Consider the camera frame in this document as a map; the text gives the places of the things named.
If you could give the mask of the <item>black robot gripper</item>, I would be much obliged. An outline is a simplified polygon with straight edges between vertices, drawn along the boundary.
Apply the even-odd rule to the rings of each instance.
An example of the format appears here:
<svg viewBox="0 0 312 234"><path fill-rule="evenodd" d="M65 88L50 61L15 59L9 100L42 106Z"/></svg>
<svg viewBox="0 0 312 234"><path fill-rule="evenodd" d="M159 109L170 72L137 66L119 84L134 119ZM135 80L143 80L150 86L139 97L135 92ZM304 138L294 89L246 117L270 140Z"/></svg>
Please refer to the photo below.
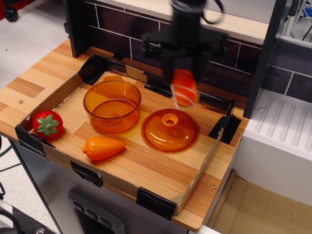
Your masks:
<svg viewBox="0 0 312 234"><path fill-rule="evenodd" d="M206 73L210 54L223 54L225 43L229 38L227 33L205 28L200 21L216 24L224 16L221 1L217 0L221 16L215 21L209 21L204 16L205 0L173 0L172 22L160 31L143 34L145 56L161 58L164 82L171 84L174 70L174 57L193 57L193 76L199 83Z"/></svg>

